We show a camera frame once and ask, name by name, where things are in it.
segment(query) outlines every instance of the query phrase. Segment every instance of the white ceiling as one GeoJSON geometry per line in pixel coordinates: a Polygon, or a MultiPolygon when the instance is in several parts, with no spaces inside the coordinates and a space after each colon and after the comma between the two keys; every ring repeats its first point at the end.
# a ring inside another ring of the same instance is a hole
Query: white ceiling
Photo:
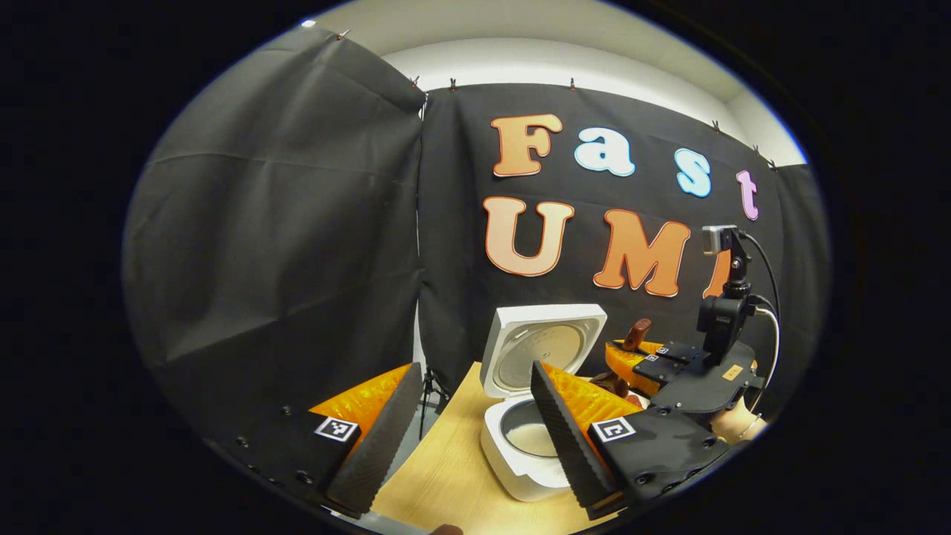
{"type": "Polygon", "coordinates": [[[703,52],[596,0],[354,0],[314,19],[377,55],[480,37],[523,37],[603,50],[665,70],[726,103],[744,85],[703,52]]]}

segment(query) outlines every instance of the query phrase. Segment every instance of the blue letter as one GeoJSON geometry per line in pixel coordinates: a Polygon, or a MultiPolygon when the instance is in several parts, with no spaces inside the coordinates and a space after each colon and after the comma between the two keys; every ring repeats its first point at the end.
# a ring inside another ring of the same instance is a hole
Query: blue letter
{"type": "Polygon", "coordinates": [[[606,169],[617,176],[634,173],[631,145],[620,133],[610,129],[583,129],[578,139],[589,142],[574,150],[574,160],[582,168],[592,171],[606,169]],[[591,143],[598,138],[604,138],[604,143],[591,143]]]}
{"type": "Polygon", "coordinates": [[[690,149],[679,149],[673,153],[673,161],[683,171],[677,173],[680,189],[697,197],[710,195],[710,164],[703,154],[697,154],[690,149]]]}

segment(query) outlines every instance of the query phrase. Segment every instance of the screw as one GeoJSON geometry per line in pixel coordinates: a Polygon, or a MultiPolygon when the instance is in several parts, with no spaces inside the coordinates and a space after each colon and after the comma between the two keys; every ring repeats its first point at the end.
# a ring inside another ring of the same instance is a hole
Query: screw
{"type": "Polygon", "coordinates": [[[300,481],[301,483],[304,483],[307,485],[314,484],[314,480],[310,477],[310,474],[308,474],[304,470],[298,470],[297,478],[298,478],[298,481],[300,481]]]}

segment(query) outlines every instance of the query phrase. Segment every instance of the orange letter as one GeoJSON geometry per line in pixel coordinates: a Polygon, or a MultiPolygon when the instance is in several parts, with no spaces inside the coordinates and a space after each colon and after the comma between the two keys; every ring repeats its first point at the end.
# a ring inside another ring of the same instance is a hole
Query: orange letter
{"type": "Polygon", "coordinates": [[[524,176],[541,171],[541,164],[532,159],[529,149],[535,149],[539,156],[548,156],[552,149],[548,130],[561,131],[561,121],[550,113],[500,117],[492,126],[498,130],[498,163],[492,169],[495,176],[524,176]],[[535,127],[531,134],[529,127],[535,127]]]}
{"type": "Polygon", "coordinates": [[[525,203],[509,197],[489,197],[483,203],[489,212],[485,229],[485,253],[496,267],[516,275],[534,277],[548,273],[561,256],[561,236],[565,222],[574,217],[574,208],[561,203],[539,203],[536,210],[544,218],[541,247],[532,258],[515,252],[515,225],[525,203]]]}
{"type": "Polygon", "coordinates": [[[713,268],[713,278],[710,279],[710,286],[704,290],[704,297],[720,297],[723,293],[723,285],[729,278],[729,251],[721,250],[716,255],[716,267],[713,268]]]}
{"type": "Polygon", "coordinates": [[[638,289],[653,271],[644,290],[651,295],[673,297],[677,295],[677,275],[684,244],[690,237],[690,229],[682,223],[666,222],[653,242],[648,245],[647,234],[641,218],[627,210],[608,210],[604,220],[611,225],[611,245],[604,269],[594,275],[594,283],[600,287],[624,286],[621,269],[628,265],[628,281],[631,289],[638,289]]]}

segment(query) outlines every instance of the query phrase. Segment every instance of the table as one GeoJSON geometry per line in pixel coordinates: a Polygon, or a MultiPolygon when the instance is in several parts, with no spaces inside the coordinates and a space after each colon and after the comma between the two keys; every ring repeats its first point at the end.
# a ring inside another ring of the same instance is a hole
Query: table
{"type": "Polygon", "coordinates": [[[500,403],[482,391],[473,363],[449,405],[403,466],[379,490],[372,510],[421,529],[457,525],[465,535],[568,534],[604,523],[588,520],[568,490],[541,502],[506,492],[482,452],[485,411],[500,403]]]}

